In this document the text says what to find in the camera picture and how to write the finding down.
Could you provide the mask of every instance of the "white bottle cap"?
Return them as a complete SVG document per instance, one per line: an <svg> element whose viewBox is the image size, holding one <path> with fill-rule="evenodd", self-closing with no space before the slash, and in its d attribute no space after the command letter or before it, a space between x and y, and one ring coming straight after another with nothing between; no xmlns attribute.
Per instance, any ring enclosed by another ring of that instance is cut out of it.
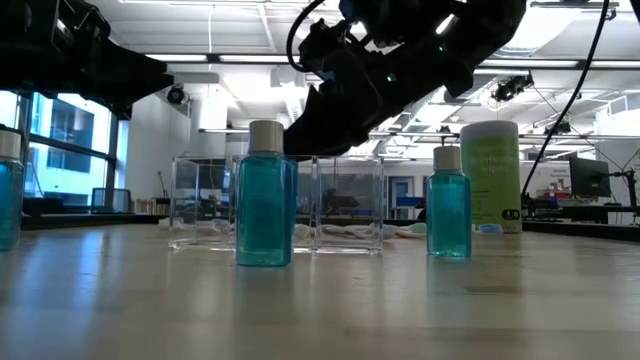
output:
<svg viewBox="0 0 640 360"><path fill-rule="evenodd" d="M0 157L20 160L20 135L0 130Z"/></svg>
<svg viewBox="0 0 640 360"><path fill-rule="evenodd" d="M440 146L433 150L433 170L460 171L460 148L457 146Z"/></svg>
<svg viewBox="0 0 640 360"><path fill-rule="evenodd" d="M249 154L268 151L284 153L284 126L277 121L256 120L249 124Z"/></svg>

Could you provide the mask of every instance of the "table surface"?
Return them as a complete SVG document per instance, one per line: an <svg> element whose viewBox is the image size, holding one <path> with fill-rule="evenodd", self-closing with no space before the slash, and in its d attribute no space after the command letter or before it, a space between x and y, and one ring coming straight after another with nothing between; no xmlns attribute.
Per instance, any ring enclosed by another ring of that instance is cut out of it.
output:
<svg viewBox="0 0 640 360"><path fill-rule="evenodd" d="M525 233L468 261L172 253L149 225L28 232L0 254L0 359L638 359L640 246Z"/></svg>

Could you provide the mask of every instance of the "blue liquid bottle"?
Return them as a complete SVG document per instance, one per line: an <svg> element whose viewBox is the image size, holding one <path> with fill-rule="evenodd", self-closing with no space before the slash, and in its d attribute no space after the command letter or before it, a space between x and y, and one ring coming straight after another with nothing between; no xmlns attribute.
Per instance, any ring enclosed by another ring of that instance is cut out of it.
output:
<svg viewBox="0 0 640 360"><path fill-rule="evenodd" d="M20 135L0 130L0 251L20 241L24 168L19 159Z"/></svg>
<svg viewBox="0 0 640 360"><path fill-rule="evenodd" d="M434 150L435 174L427 180L429 255L471 256L471 185L462 173L460 148Z"/></svg>
<svg viewBox="0 0 640 360"><path fill-rule="evenodd" d="M240 164L236 221L236 263L287 266L291 262L291 163L283 154L283 126L250 125L249 157Z"/></svg>

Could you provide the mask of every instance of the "green label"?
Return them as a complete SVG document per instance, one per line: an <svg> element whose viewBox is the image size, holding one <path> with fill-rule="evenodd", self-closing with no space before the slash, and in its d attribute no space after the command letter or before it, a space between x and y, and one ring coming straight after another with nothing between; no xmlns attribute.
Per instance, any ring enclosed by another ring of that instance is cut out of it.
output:
<svg viewBox="0 0 640 360"><path fill-rule="evenodd" d="M471 180L473 223L522 231L518 139L487 137L465 141L462 168Z"/></svg>

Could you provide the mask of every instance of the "glass window pane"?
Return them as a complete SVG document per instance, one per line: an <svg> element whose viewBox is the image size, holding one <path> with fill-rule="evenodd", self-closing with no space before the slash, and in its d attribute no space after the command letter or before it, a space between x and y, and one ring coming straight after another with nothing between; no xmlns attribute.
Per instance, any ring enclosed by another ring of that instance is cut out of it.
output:
<svg viewBox="0 0 640 360"><path fill-rule="evenodd" d="M18 95L0 91L0 124L17 128Z"/></svg>
<svg viewBox="0 0 640 360"><path fill-rule="evenodd" d="M93 188L105 186L106 161L89 155L29 144L25 197L58 198L65 205L91 205Z"/></svg>
<svg viewBox="0 0 640 360"><path fill-rule="evenodd" d="M111 112L74 94L57 99L33 95L31 133L93 149L109 151Z"/></svg>

